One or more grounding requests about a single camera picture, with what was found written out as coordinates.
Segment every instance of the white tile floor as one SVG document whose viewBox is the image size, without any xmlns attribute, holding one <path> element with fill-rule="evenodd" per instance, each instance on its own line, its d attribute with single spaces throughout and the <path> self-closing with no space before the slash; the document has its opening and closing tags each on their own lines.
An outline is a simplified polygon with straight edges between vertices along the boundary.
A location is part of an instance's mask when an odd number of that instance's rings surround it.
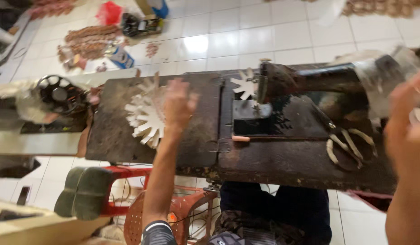
<svg viewBox="0 0 420 245">
<path fill-rule="evenodd" d="M 161 34 L 138 39 L 127 50 L 142 75 L 160 71 L 176 75 L 190 71 L 245 69 L 258 67 L 258 59 L 269 58 L 281 64 L 329 62 L 336 56 L 363 50 L 388 51 L 395 44 L 420 45 L 420 10 L 413 19 L 387 16 L 340 17 L 322 27 L 316 20 L 332 0 L 309 3 L 300 0 L 167 0 L 170 14 Z M 31 44 L 28 51 L 13 55 L 1 69 L 0 83 L 39 78 L 47 74 L 92 73 L 104 60 L 91 61 L 85 71 L 66 73 L 58 63 L 55 46 L 63 42 L 68 30 L 96 25 L 94 18 L 101 0 L 78 0 L 71 14 L 32 21 L 21 38 Z M 136 8 L 132 0 L 116 0 Z M 158 53 L 146 57 L 149 42 L 160 43 Z M 117 69 L 108 63 L 109 70 Z M 19 189 L 32 186 L 29 203 L 53 208 L 72 166 L 93 166 L 73 157 L 41 157 L 42 166 L 22 180 L 1 179 L 0 199 L 15 201 Z M 196 178 L 178 177 L 177 184 L 202 186 Z M 130 181 L 139 185 L 139 180 Z M 124 193 L 126 183 L 115 185 L 115 196 Z M 355 201 L 341 192 L 329 191 L 333 245 L 387 244 L 385 214 Z"/>
</svg>

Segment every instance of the floor tile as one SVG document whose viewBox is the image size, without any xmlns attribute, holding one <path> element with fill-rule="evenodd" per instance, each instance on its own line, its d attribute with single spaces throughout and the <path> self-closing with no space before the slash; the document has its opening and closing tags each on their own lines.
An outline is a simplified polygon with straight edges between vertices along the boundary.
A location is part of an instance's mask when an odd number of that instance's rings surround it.
<svg viewBox="0 0 420 245">
<path fill-rule="evenodd" d="M 205 14 L 210 12 L 210 0 L 186 0 L 185 15 Z"/>
<path fill-rule="evenodd" d="M 178 60 L 195 60 L 207 58 L 209 36 L 193 36 L 181 38 L 178 45 Z"/>
<path fill-rule="evenodd" d="M 68 14 L 70 22 L 74 21 L 74 20 L 86 19 L 87 18 L 87 13 L 89 12 L 89 8 L 90 8 L 90 6 L 88 4 L 85 4 L 83 6 L 75 7 Z"/>
<path fill-rule="evenodd" d="M 30 77 L 33 69 L 34 69 L 34 61 L 33 60 L 22 61 L 22 63 L 20 64 L 20 66 L 17 69 L 17 72 L 13 76 L 13 80 L 18 80 L 18 79 Z"/>
<path fill-rule="evenodd" d="M 277 184 L 269 184 L 270 194 L 275 196 L 277 194 L 278 189 L 280 188 Z"/>
<path fill-rule="evenodd" d="M 355 44 L 338 44 L 325 47 L 314 47 L 316 63 L 331 62 L 337 56 L 355 52 Z"/>
<path fill-rule="evenodd" d="M 47 169 L 49 158 L 50 157 L 36 157 L 36 160 L 40 163 L 40 166 L 33 170 L 31 173 L 24 176 L 22 179 L 42 179 L 44 177 L 45 170 Z"/>
<path fill-rule="evenodd" d="M 196 178 L 175 175 L 174 184 L 188 187 L 196 187 Z"/>
<path fill-rule="evenodd" d="M 19 179 L 0 178 L 0 201 L 10 201 Z"/>
<path fill-rule="evenodd" d="M 44 42 L 30 45 L 30 47 L 27 49 L 27 53 L 24 56 L 24 60 L 33 60 L 39 58 L 44 46 Z"/>
<path fill-rule="evenodd" d="M 329 208 L 339 209 L 337 191 L 336 190 L 327 190 L 327 192 L 328 192 L 328 198 L 329 198 Z"/>
<path fill-rule="evenodd" d="M 96 59 L 96 60 L 88 60 L 86 63 L 86 67 L 84 68 L 84 73 L 95 73 L 97 70 L 97 67 L 104 65 L 107 67 L 108 71 L 119 69 L 117 65 L 115 65 L 109 58 L 102 58 L 102 59 Z"/>
<path fill-rule="evenodd" d="M 174 62 L 178 60 L 179 39 L 170 39 L 161 42 L 155 42 L 158 45 L 157 53 L 151 58 L 153 64 Z"/>
<path fill-rule="evenodd" d="M 241 54 L 239 55 L 239 69 L 246 69 L 249 67 L 256 69 L 261 63 L 260 59 L 271 59 L 271 61 L 276 62 L 273 52 Z"/>
<path fill-rule="evenodd" d="M 45 16 L 42 19 L 39 28 L 51 27 L 51 26 L 56 25 L 56 23 L 57 23 L 57 16 L 51 16 L 51 17 Z"/>
<path fill-rule="evenodd" d="M 310 33 L 313 46 L 354 42 L 348 17 L 345 16 L 336 19 L 336 21 L 328 27 L 319 25 L 317 20 L 311 20 Z"/>
<path fill-rule="evenodd" d="M 400 34 L 395 20 L 388 16 L 352 15 L 349 18 L 356 42 L 372 41 L 386 38 L 399 38 Z"/>
<path fill-rule="evenodd" d="M 219 11 L 225 9 L 238 8 L 240 6 L 240 0 L 212 0 L 211 11 Z"/>
<path fill-rule="evenodd" d="M 320 0 L 308 2 L 305 4 L 307 7 L 307 16 L 309 20 L 319 19 L 326 13 L 326 10 L 331 6 L 333 0 Z"/>
<path fill-rule="evenodd" d="M 34 36 L 37 34 L 37 30 L 25 30 L 18 43 L 13 48 L 12 53 L 9 56 L 10 61 L 22 61 L 27 54 Z"/>
<path fill-rule="evenodd" d="M 386 214 L 341 211 L 346 245 L 387 245 Z"/>
<path fill-rule="evenodd" d="M 101 22 L 96 17 L 90 17 L 87 19 L 87 26 L 100 26 Z"/>
<path fill-rule="evenodd" d="M 0 84 L 9 83 L 13 76 L 15 75 L 19 65 L 19 60 L 16 61 L 8 61 L 6 64 L 0 67 Z"/>
<path fill-rule="evenodd" d="M 148 44 L 137 44 L 133 45 L 130 48 L 130 55 L 134 59 L 134 66 L 136 65 L 143 65 L 143 64 L 151 64 L 151 59 L 146 57 L 146 47 Z"/>
<path fill-rule="evenodd" d="M 239 31 L 209 35 L 208 58 L 239 54 Z"/>
<path fill-rule="evenodd" d="M 306 21 L 274 26 L 274 50 L 311 47 L 309 25 Z"/>
<path fill-rule="evenodd" d="M 39 29 L 40 25 L 42 25 L 42 20 L 41 19 L 37 19 L 37 20 L 31 20 L 27 26 L 25 27 L 26 30 L 37 30 Z"/>
<path fill-rule="evenodd" d="M 239 8 L 222 10 L 210 14 L 210 33 L 239 29 Z"/>
<path fill-rule="evenodd" d="M 420 9 L 414 10 L 412 18 L 397 18 L 396 23 L 404 39 L 420 37 Z"/>
<path fill-rule="evenodd" d="M 241 6 L 247 6 L 247 5 L 252 5 L 252 4 L 259 4 L 259 3 L 264 3 L 264 0 L 240 0 L 240 5 Z"/>
<path fill-rule="evenodd" d="M 72 163 L 71 169 L 75 167 L 99 167 L 100 163 L 101 161 L 87 160 L 85 158 L 76 157 Z"/>
<path fill-rule="evenodd" d="M 51 40 L 45 43 L 42 43 L 43 48 L 40 52 L 39 58 L 48 58 L 52 56 L 57 56 L 57 46 L 60 44 L 60 39 Z"/>
<path fill-rule="evenodd" d="M 358 50 L 380 50 L 386 53 L 392 52 L 396 46 L 403 44 L 402 39 L 395 38 L 390 40 L 381 40 L 373 42 L 357 43 Z"/>
<path fill-rule="evenodd" d="M 333 233 L 329 245 L 345 245 L 343 237 L 342 220 L 340 219 L 340 211 L 336 209 L 329 210 L 330 227 Z"/>
<path fill-rule="evenodd" d="M 239 53 L 249 54 L 272 51 L 272 29 L 273 27 L 267 26 L 240 30 Z"/>
<path fill-rule="evenodd" d="M 182 37 L 207 34 L 209 32 L 210 14 L 189 16 L 184 19 Z"/>
<path fill-rule="evenodd" d="M 371 208 L 369 205 L 367 205 L 363 201 L 352 198 L 341 191 L 337 191 L 337 196 L 338 196 L 338 203 L 340 206 L 340 210 L 379 212 Z"/>
<path fill-rule="evenodd" d="M 74 20 L 67 24 L 68 31 L 77 31 L 87 27 L 87 19 Z"/>
<path fill-rule="evenodd" d="M 207 71 L 239 69 L 239 55 L 207 59 Z"/>
<path fill-rule="evenodd" d="M 271 23 L 271 5 L 262 3 L 240 8 L 240 28 L 266 26 Z"/>
<path fill-rule="evenodd" d="M 57 57 L 49 57 L 49 58 L 41 58 L 33 61 L 33 69 L 30 73 L 31 77 L 41 78 L 44 75 L 49 75 L 48 70 L 53 62 L 53 60 L 57 59 Z"/>
<path fill-rule="evenodd" d="M 26 199 L 26 205 L 33 205 L 34 199 L 36 198 L 36 194 L 39 190 L 40 182 L 42 182 L 42 179 L 33 179 L 33 178 L 23 178 L 20 180 L 15 188 L 15 191 L 13 192 L 12 198 L 10 202 L 16 203 L 18 201 L 18 198 L 21 194 L 21 190 L 24 186 L 28 186 L 30 188 L 27 199 Z"/>
<path fill-rule="evenodd" d="M 180 18 L 185 16 L 185 0 L 167 0 L 169 8 L 167 19 Z"/>
<path fill-rule="evenodd" d="M 87 18 L 91 18 L 91 17 L 95 17 L 98 13 L 100 5 L 99 4 L 93 4 L 89 7 L 88 11 L 87 11 Z"/>
<path fill-rule="evenodd" d="M 51 64 L 49 65 L 49 74 L 55 74 L 55 75 L 66 75 L 65 68 L 63 67 L 63 64 L 60 63 L 58 57 L 54 57 L 54 59 L 51 59 Z"/>
<path fill-rule="evenodd" d="M 419 48 L 420 47 L 420 37 L 416 38 L 404 38 L 405 46 L 409 48 Z"/>
<path fill-rule="evenodd" d="M 196 178 L 196 188 L 208 187 L 209 184 L 206 178 Z"/>
<path fill-rule="evenodd" d="M 72 168 L 74 157 L 51 157 L 45 170 L 44 180 L 65 181 Z"/>
<path fill-rule="evenodd" d="M 150 64 L 138 65 L 138 66 L 136 66 L 136 68 L 140 69 L 140 77 L 149 77 L 149 76 L 154 75 L 154 74 L 150 73 L 150 69 L 151 69 Z"/>
<path fill-rule="evenodd" d="M 57 198 L 65 188 L 65 181 L 43 179 L 34 199 L 34 206 L 54 210 Z"/>
<path fill-rule="evenodd" d="M 185 72 L 198 72 L 206 70 L 207 59 L 180 61 L 177 66 L 177 74 Z"/>
<path fill-rule="evenodd" d="M 307 19 L 305 11 L 306 3 L 304 1 L 276 0 L 271 3 L 273 24 L 302 21 Z"/>
<path fill-rule="evenodd" d="M 67 33 L 68 23 L 55 25 L 54 28 L 51 29 L 48 40 L 64 39 Z"/>
<path fill-rule="evenodd" d="M 275 52 L 275 62 L 278 64 L 311 64 L 315 63 L 312 48 L 301 48 Z"/>
<path fill-rule="evenodd" d="M 53 31 L 52 27 L 46 27 L 46 28 L 42 28 L 39 29 L 34 38 L 32 43 L 41 43 L 41 42 L 46 42 L 49 41 L 49 36 L 51 35 L 51 32 Z"/>
<path fill-rule="evenodd" d="M 177 75 L 177 64 L 178 62 L 152 64 L 150 73 L 158 72 L 160 76 Z"/>
<path fill-rule="evenodd" d="M 181 37 L 183 34 L 184 20 L 185 18 L 164 20 L 162 33 L 148 36 L 150 37 L 149 41 L 162 41 Z"/>
<path fill-rule="evenodd" d="M 69 23 L 71 21 L 72 21 L 72 19 L 71 19 L 70 14 L 61 14 L 61 15 L 57 16 L 56 25 Z"/>
</svg>

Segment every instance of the hand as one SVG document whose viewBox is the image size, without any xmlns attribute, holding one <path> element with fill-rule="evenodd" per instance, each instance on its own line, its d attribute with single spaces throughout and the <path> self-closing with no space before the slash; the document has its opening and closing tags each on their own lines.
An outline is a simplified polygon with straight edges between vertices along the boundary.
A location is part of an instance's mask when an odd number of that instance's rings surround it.
<svg viewBox="0 0 420 245">
<path fill-rule="evenodd" d="M 420 124 L 411 125 L 409 113 L 420 98 L 420 72 L 391 93 L 386 126 L 386 150 L 401 180 L 420 181 Z"/>
<path fill-rule="evenodd" d="M 191 93 L 187 96 L 188 82 L 182 78 L 168 81 L 165 95 L 165 133 L 181 135 L 187 126 L 198 103 L 198 94 Z"/>
</svg>

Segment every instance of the scissors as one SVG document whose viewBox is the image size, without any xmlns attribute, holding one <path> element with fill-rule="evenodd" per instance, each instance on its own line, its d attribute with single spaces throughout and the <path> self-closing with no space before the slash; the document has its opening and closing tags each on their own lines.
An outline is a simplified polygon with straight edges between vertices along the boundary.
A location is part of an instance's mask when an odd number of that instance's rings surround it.
<svg viewBox="0 0 420 245">
<path fill-rule="evenodd" d="M 326 152 L 328 154 L 328 157 L 332 160 L 334 164 L 339 165 L 341 168 L 349 171 L 358 170 L 363 166 L 363 156 L 358 150 L 357 146 L 354 144 L 353 140 L 351 139 L 351 136 L 349 136 L 349 133 L 355 134 L 360 136 L 363 140 L 365 140 L 372 148 L 372 154 L 375 157 L 378 157 L 378 152 L 376 151 L 375 142 L 373 141 L 372 137 L 368 136 L 367 134 L 363 133 L 362 131 L 359 131 L 357 129 L 348 129 L 345 130 L 341 127 L 338 127 L 334 124 L 334 122 L 321 110 L 319 109 L 315 104 L 312 103 L 313 112 L 316 115 L 316 117 L 321 121 L 321 123 L 325 126 L 327 131 L 329 132 L 329 139 L 326 142 Z M 342 142 L 337 135 L 343 134 L 346 142 Z M 333 142 L 336 142 L 347 154 L 350 155 L 356 162 L 357 165 L 354 164 L 348 164 L 344 162 L 339 162 L 337 157 L 333 153 Z"/>
</svg>

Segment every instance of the tile grout line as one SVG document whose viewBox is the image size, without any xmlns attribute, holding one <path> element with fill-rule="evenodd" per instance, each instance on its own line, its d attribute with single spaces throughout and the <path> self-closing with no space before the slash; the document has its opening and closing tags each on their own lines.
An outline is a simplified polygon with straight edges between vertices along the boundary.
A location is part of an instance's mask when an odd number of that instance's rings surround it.
<svg viewBox="0 0 420 245">
<path fill-rule="evenodd" d="M 343 229 L 342 211 L 340 210 L 340 202 L 338 201 L 338 193 L 337 193 L 337 190 L 335 190 L 335 192 L 336 192 L 336 197 L 337 197 L 338 214 L 340 215 L 340 225 L 342 226 L 343 243 L 346 244 L 346 241 L 345 241 L 345 231 Z"/>
<path fill-rule="evenodd" d="M 398 29 L 399 36 L 400 36 L 400 38 L 401 38 L 402 42 L 403 42 L 403 43 L 404 43 L 404 45 L 405 45 L 405 40 L 404 40 L 403 35 L 402 35 L 402 32 L 401 32 L 401 30 L 400 30 L 400 28 L 399 28 L 399 26 L 398 26 L 398 20 L 397 20 L 397 19 L 394 19 L 394 23 L 395 23 L 396 29 Z"/>
<path fill-rule="evenodd" d="M 315 51 L 314 51 L 314 46 L 313 46 L 313 36 L 311 34 L 311 29 L 310 29 L 310 18 L 309 18 L 309 13 L 307 11 L 307 3 L 305 3 L 305 2 L 304 2 L 304 11 L 305 11 L 305 16 L 307 17 L 306 21 L 307 21 L 307 26 L 308 26 L 308 29 L 309 29 L 309 36 L 310 36 L 310 42 L 311 42 L 311 52 L 313 53 L 313 60 L 315 62 L 317 62 Z"/>
<path fill-rule="evenodd" d="M 40 180 L 39 189 L 40 189 L 40 186 L 42 185 L 42 182 L 44 181 L 45 172 L 47 171 L 47 167 L 48 167 L 49 161 L 51 161 L 51 157 L 49 157 L 49 159 L 48 159 L 47 166 L 45 167 L 44 174 L 42 175 L 42 179 Z M 36 202 L 36 198 L 37 198 L 37 194 L 39 193 L 39 189 L 36 192 L 36 196 L 34 196 L 33 203 Z"/>
<path fill-rule="evenodd" d="M 352 39 L 353 39 L 353 44 L 355 46 L 355 50 L 358 51 L 358 46 L 357 46 L 357 42 L 355 41 L 355 33 L 354 30 L 352 29 L 352 24 L 351 24 L 351 20 L 348 18 L 348 24 L 349 24 L 349 29 L 351 30 L 351 34 L 352 34 Z"/>
</svg>

